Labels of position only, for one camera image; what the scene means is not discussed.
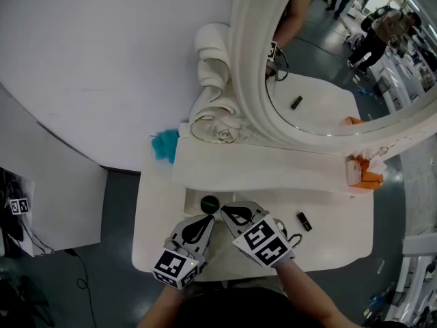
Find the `black small object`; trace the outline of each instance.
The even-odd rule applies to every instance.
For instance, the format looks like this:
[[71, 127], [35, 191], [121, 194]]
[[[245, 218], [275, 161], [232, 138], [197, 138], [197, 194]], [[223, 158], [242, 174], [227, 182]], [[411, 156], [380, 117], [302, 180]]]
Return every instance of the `black small object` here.
[[313, 229], [304, 213], [302, 212], [298, 213], [297, 217], [300, 223], [302, 224], [303, 228], [305, 229], [305, 231], [309, 232]]
[[220, 202], [213, 195], [207, 195], [200, 201], [200, 209], [205, 214], [214, 214], [220, 208]]
[[69, 249], [64, 249], [64, 251], [71, 256], [78, 256], [77, 253], [74, 251], [74, 249], [69, 248]]
[[295, 110], [296, 107], [299, 105], [299, 103], [302, 100], [302, 96], [299, 96], [293, 103], [292, 103], [292, 109]]

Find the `ornate white mirror frame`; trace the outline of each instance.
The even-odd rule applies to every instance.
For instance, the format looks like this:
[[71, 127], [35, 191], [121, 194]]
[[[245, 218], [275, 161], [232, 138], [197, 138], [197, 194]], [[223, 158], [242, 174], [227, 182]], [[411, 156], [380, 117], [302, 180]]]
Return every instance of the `ornate white mirror frame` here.
[[[264, 75], [270, 41], [288, 1], [234, 0], [230, 29], [215, 24], [220, 42], [206, 46], [204, 37], [213, 25], [198, 32], [199, 80], [206, 89], [181, 136], [190, 131], [214, 143], [237, 141], [343, 156], [384, 149], [387, 159], [437, 132], [437, 87], [408, 108], [364, 124], [326, 129], [297, 119], [285, 121], [267, 94]], [[221, 83], [211, 81], [211, 74]]]

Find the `human arm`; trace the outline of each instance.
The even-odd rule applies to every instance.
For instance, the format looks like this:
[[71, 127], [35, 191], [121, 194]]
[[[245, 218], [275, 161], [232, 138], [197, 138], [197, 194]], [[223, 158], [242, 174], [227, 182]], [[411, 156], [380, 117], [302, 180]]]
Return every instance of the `human arm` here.
[[288, 299], [303, 314], [320, 322], [325, 328], [357, 328], [335, 306], [332, 299], [293, 260], [276, 267]]
[[311, 0], [290, 0], [286, 19], [279, 25], [273, 40], [283, 48], [300, 31]]
[[137, 328], [172, 327], [183, 298], [183, 290], [165, 286], [158, 300], [145, 314]]

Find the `mirror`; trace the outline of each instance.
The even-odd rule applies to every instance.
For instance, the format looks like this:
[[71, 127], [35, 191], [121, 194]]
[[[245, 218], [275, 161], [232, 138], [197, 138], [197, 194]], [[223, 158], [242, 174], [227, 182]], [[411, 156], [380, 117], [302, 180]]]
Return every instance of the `mirror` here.
[[293, 128], [359, 135], [434, 101], [437, 0], [279, 1], [258, 83], [260, 101]]

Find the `white table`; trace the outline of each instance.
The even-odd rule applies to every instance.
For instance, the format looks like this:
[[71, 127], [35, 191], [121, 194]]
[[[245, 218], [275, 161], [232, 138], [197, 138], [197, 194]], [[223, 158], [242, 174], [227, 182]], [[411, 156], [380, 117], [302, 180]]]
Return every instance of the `white table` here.
[[[279, 71], [279, 78], [284, 76], [285, 72]], [[347, 117], [360, 119], [353, 93], [328, 81], [288, 73], [283, 81], [271, 80], [268, 86], [276, 110], [290, 123], [298, 120], [323, 128], [336, 128]], [[302, 96], [302, 102], [291, 110], [290, 106], [298, 96]]]
[[[137, 200], [132, 262], [150, 271], [156, 252], [175, 225], [182, 220], [186, 188], [171, 181], [171, 165], [156, 161], [151, 147], [145, 151]], [[343, 267], [368, 256], [373, 245], [373, 193], [340, 195], [310, 190], [242, 191], [237, 200], [254, 200], [280, 218], [289, 234], [303, 233], [295, 249], [296, 262], [304, 271]], [[302, 211], [313, 226], [305, 232], [296, 218]], [[199, 281], [219, 281], [274, 275], [247, 259], [231, 244], [231, 234], [216, 222], [208, 250], [208, 266]]]

